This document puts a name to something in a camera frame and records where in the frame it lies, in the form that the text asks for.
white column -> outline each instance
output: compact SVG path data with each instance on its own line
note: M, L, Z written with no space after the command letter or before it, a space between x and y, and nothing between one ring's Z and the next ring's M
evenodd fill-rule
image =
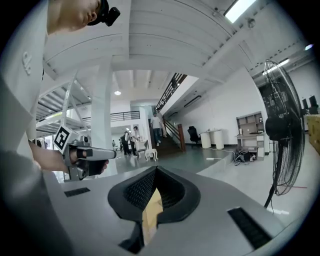
M112 136L110 125L110 104L113 70L111 67L112 57L106 57L100 64L93 88L91 106L91 141L92 147L112 149ZM116 160L109 160L107 169L99 175L106 177L116 175Z
M143 136L144 140L148 141L149 149L152 149L148 113L143 107L139 107L139 111L140 111L140 121L142 124L142 127L139 127L140 135Z

staircase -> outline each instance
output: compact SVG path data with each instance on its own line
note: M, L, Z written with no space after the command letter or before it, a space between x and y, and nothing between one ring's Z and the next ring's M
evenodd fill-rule
M176 128L169 121L165 119L163 120L164 120L164 125L165 125L167 135L166 135L166 138L162 137L161 143L159 144L159 146L156 146L157 143L155 142L154 130L152 129L152 126L150 124L150 119L149 119L149 129L150 129L150 135L151 135L152 148L157 150L159 157L185 152L186 144L185 144L184 132L182 130L181 124L179 124L178 128Z
M182 150L178 147L178 145L174 142L174 140L169 136L169 134L167 134L166 138L164 137L161 138L161 143L159 143L159 146L156 146L155 149L158 151L159 157L182 152Z

wooden box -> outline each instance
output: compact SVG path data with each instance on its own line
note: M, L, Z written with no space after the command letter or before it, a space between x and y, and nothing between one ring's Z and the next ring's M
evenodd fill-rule
M320 115L308 115L309 142L320 155Z

cardboard piece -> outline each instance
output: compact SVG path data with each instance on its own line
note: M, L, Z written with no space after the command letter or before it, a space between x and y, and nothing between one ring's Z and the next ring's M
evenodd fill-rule
M162 200L156 189L142 213L142 232L144 244L147 245L157 231L157 215L163 212Z

ceiling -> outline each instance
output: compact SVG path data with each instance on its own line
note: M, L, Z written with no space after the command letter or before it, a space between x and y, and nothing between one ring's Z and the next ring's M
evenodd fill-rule
M272 0L257 0L233 24L223 13L234 0L108 1L121 12L113 26L49 37L42 91L78 70L77 80L92 92L99 63L112 55L112 90L122 92L113 100L159 99L174 73L200 78L187 100L243 66L256 77L266 59L306 57L296 54L306 46L302 34Z

